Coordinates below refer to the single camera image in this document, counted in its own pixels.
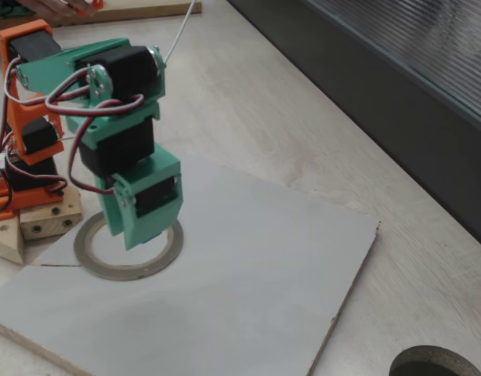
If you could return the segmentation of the person's hand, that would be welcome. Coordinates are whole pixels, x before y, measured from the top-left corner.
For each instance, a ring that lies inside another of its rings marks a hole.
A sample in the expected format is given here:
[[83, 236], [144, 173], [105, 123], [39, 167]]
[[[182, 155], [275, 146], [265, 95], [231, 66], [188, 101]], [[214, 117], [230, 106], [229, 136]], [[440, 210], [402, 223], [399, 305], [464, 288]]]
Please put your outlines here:
[[73, 16], [76, 11], [93, 13], [91, 5], [82, 0], [19, 0], [18, 3], [42, 18]]

